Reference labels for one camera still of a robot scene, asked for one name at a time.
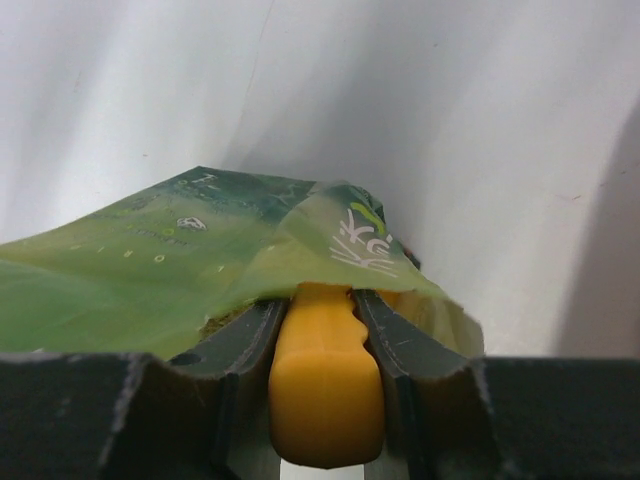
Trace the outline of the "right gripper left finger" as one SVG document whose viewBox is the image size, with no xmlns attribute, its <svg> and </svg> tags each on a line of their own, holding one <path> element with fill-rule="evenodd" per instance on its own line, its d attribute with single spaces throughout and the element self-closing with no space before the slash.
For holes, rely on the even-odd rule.
<svg viewBox="0 0 640 480">
<path fill-rule="evenodd" d="M 267 383 L 285 300 L 260 301 L 168 361 L 5 353 L 5 479 L 276 479 Z"/>
</svg>

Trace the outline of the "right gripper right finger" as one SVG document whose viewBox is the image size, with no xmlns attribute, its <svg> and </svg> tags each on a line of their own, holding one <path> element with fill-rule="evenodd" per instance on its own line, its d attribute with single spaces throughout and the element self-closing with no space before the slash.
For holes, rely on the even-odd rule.
<svg viewBox="0 0 640 480">
<path fill-rule="evenodd" d="M 368 479 L 635 479 L 633 359 L 446 348 L 374 291 L 352 294 L 383 381 L 386 440 Z"/>
</svg>

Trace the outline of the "orange plastic scoop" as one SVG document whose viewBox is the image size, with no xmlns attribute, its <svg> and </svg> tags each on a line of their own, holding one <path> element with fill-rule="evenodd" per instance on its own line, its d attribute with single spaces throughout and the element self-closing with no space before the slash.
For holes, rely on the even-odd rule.
<svg viewBox="0 0 640 480">
<path fill-rule="evenodd" d="M 271 443 L 285 461 L 334 469 L 376 460 L 385 398 L 369 330 L 347 286 L 298 286 L 268 381 Z"/>
</svg>

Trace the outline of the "green litter bag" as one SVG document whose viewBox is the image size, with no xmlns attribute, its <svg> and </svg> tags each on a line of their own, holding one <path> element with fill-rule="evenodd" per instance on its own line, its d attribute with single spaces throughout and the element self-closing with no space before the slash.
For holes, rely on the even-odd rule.
<svg viewBox="0 0 640 480">
<path fill-rule="evenodd" d="M 396 292 L 425 333 L 466 356 L 484 349 L 365 189 L 207 167 L 4 244 L 1 348 L 168 359 L 304 282 Z"/>
</svg>

